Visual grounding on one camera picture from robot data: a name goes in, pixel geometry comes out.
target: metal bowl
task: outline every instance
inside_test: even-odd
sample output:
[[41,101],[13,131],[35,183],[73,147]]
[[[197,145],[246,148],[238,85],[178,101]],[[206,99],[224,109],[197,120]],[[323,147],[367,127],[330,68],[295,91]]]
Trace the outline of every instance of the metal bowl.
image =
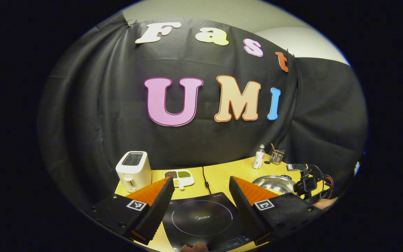
[[293,185],[295,184],[295,182],[291,180],[291,177],[286,175],[269,175],[258,177],[253,181],[253,184],[258,185],[262,188],[277,190],[282,193],[294,193]]

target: white cutting board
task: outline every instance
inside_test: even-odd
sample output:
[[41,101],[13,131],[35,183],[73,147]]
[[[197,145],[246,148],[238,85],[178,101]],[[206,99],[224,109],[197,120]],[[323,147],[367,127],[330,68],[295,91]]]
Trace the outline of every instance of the white cutting board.
[[[164,172],[164,178],[166,178],[166,173],[169,171],[174,171],[177,174],[177,178],[174,178],[174,187],[175,188],[179,188],[180,190],[184,190],[184,187],[186,186],[190,186],[192,184],[194,184],[194,176],[192,176],[192,173],[188,170],[168,170]],[[178,176],[178,172],[188,172],[190,177],[179,177]]]

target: toaster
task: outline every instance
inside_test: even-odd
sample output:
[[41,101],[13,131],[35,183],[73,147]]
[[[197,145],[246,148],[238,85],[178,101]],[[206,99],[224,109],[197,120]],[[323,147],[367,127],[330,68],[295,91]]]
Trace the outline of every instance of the toaster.
[[132,193],[152,183],[152,170],[146,152],[127,152],[116,166],[125,190]]

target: utensil holder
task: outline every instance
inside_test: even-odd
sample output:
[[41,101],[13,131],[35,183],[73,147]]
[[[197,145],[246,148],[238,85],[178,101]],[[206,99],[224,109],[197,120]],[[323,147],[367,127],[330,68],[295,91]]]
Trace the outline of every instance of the utensil holder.
[[284,153],[282,151],[276,150],[276,152],[273,152],[271,154],[270,162],[278,165],[281,163],[283,156],[284,156]]

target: plastic bottle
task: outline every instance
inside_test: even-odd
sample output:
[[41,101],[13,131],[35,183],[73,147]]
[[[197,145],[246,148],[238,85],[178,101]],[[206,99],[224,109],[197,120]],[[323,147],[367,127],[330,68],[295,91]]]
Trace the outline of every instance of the plastic bottle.
[[256,156],[254,157],[253,168],[259,169],[264,161],[265,150],[264,145],[261,145],[259,150],[256,151]]

